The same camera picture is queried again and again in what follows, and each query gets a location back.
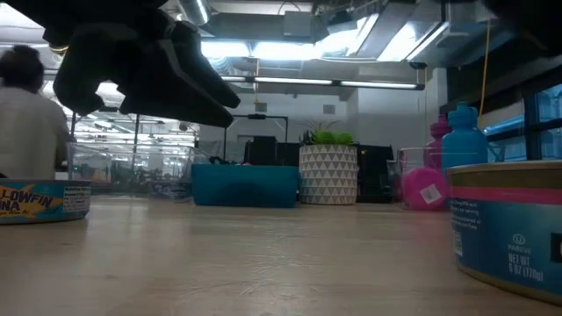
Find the pink lid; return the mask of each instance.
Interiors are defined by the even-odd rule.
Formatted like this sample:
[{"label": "pink lid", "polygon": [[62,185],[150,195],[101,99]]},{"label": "pink lid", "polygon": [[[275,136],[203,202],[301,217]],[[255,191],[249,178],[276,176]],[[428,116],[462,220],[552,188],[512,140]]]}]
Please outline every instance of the pink lid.
[{"label": "pink lid", "polygon": [[431,125],[431,136],[433,138],[442,138],[450,132],[452,132],[452,128],[450,128],[447,122],[447,116],[445,114],[439,115],[437,123]]}]

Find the white wall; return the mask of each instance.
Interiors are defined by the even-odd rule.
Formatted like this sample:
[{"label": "white wall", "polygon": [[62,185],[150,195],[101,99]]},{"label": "white wall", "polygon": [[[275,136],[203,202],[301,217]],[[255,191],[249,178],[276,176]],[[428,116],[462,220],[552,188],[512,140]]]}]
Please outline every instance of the white wall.
[{"label": "white wall", "polygon": [[365,145],[423,147],[447,101],[446,70],[435,69],[424,91],[358,90],[357,136]]},{"label": "white wall", "polygon": [[[330,122],[338,120],[336,131],[351,133],[361,144],[393,147],[423,147],[431,140],[429,128],[437,122],[439,106],[447,102],[446,70],[434,69],[426,90],[358,89],[347,102],[338,96],[259,95],[268,104],[267,115],[288,116],[289,142],[298,142],[307,129],[307,120]],[[240,95],[241,105],[233,114],[255,113],[252,94]],[[323,105],[334,104],[335,115],[324,115]],[[201,126],[200,140],[223,139],[222,128]],[[274,122],[242,119],[228,130],[228,141],[239,135],[270,135],[284,141],[284,132]]]},{"label": "white wall", "polygon": [[[229,109],[233,114],[247,115],[256,113],[253,94],[240,94],[241,104],[236,109]],[[260,102],[267,103],[267,112],[261,113],[270,116],[289,117],[289,142],[298,142],[299,136],[307,129],[306,122],[339,121],[335,130],[345,130],[347,104],[340,101],[338,96],[264,94],[258,95]],[[324,104],[335,105],[335,115],[323,114]],[[285,127],[281,119],[277,122]],[[199,139],[213,141],[223,139],[224,129],[213,126],[201,126]],[[275,122],[267,120],[240,119],[228,129],[227,140],[237,141],[239,135],[276,136],[278,141],[285,141],[285,132]]]}]

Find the blue bottle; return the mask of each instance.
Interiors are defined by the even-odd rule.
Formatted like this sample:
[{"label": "blue bottle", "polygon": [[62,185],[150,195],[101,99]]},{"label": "blue bottle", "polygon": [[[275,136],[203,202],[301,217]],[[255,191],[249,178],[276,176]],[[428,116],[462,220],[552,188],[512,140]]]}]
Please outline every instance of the blue bottle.
[{"label": "blue bottle", "polygon": [[443,170],[450,167],[488,162],[488,141],[478,128],[478,112],[466,102],[449,113],[453,129],[443,137]]}]

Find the pipe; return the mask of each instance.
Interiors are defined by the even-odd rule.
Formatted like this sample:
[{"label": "pipe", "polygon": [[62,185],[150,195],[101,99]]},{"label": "pipe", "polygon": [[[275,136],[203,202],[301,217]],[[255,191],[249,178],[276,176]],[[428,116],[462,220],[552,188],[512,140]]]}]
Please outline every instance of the pipe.
[{"label": "pipe", "polygon": [[[250,75],[249,71],[239,70],[235,68],[228,57],[221,57],[221,58],[209,58],[209,63],[213,67],[213,69],[219,73],[220,75],[241,75],[246,76]],[[253,83],[230,83],[242,89],[253,89]]]},{"label": "pipe", "polygon": [[201,26],[211,19],[211,5],[207,0],[177,0],[179,10],[189,22]]}]

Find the pink bottle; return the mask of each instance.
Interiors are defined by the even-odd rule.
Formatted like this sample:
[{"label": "pink bottle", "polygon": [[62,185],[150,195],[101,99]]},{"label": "pink bottle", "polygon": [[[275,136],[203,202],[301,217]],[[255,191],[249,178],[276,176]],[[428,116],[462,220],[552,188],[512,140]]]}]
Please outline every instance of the pink bottle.
[{"label": "pink bottle", "polygon": [[431,125],[431,136],[434,140],[425,147],[423,162],[426,167],[441,169],[441,141],[443,136],[450,132],[452,129],[447,123],[447,116],[439,115],[437,123]]}]

